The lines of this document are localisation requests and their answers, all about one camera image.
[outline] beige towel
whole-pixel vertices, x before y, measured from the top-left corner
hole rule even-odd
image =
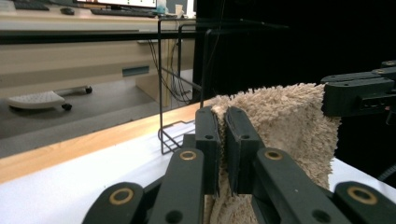
[[[267,147],[287,151],[314,183],[329,188],[330,161],[337,143],[339,118],[321,111],[324,85],[299,84],[217,96],[209,102],[224,139],[224,115],[229,106],[243,109]],[[231,197],[225,161],[220,166],[220,196],[205,196],[205,223],[257,223],[250,195]]]

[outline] black metal wire frame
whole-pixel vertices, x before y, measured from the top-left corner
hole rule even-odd
[[[180,75],[180,67],[181,67],[181,44],[178,45],[177,51],[177,72],[174,73],[169,71],[166,68],[163,68],[162,63],[162,47],[161,47],[161,40],[162,38],[162,29],[161,23],[162,21],[195,21],[195,23],[183,23],[178,26],[178,33],[177,33],[177,41],[181,43],[182,32],[184,27],[194,26],[194,27],[205,27],[209,28],[205,32],[205,41],[204,41],[204,58],[203,58],[203,72],[201,78],[201,86],[197,85],[193,82],[189,82],[188,80],[184,79]],[[167,154],[169,152],[175,152],[170,146],[168,146],[163,141],[163,135],[165,134],[168,139],[173,142],[178,148],[181,148],[181,145],[176,142],[171,135],[169,135],[163,126],[163,71],[179,78],[186,83],[190,84],[193,88],[198,90],[200,94],[200,108],[204,106],[204,99],[205,99],[205,77],[207,75],[207,69],[210,63],[210,58],[207,57],[209,54],[209,37],[211,35],[231,35],[231,34],[246,34],[246,33],[254,33],[254,32],[262,32],[264,30],[271,29],[287,29],[287,26],[265,23],[262,21],[247,21],[247,20],[213,20],[213,19],[159,19],[158,20],[158,76],[159,76],[159,91],[160,91],[160,130],[158,131],[158,135],[161,141],[161,153]],[[169,150],[164,151],[163,145],[166,145]]]

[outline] brown towel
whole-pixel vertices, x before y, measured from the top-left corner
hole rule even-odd
[[[222,138],[227,108],[241,108],[267,147],[287,151],[314,183],[328,189],[340,119],[323,115],[323,93],[324,85],[278,86],[240,92],[231,97],[217,96],[209,104],[218,116]],[[223,161],[220,166],[219,198],[205,197],[205,223],[257,223],[250,195],[231,196],[225,165]]]

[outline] computer mouse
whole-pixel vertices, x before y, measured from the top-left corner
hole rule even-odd
[[[71,7],[62,7],[61,8],[61,12],[64,15],[69,15],[69,16],[73,16],[74,15],[74,9]]]

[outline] gray floor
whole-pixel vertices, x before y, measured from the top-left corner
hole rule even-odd
[[[92,85],[84,89],[56,91],[73,108],[14,110],[0,99],[0,158],[93,133],[131,120],[158,114],[159,104],[134,85],[133,78]],[[185,104],[173,103],[164,110]]]

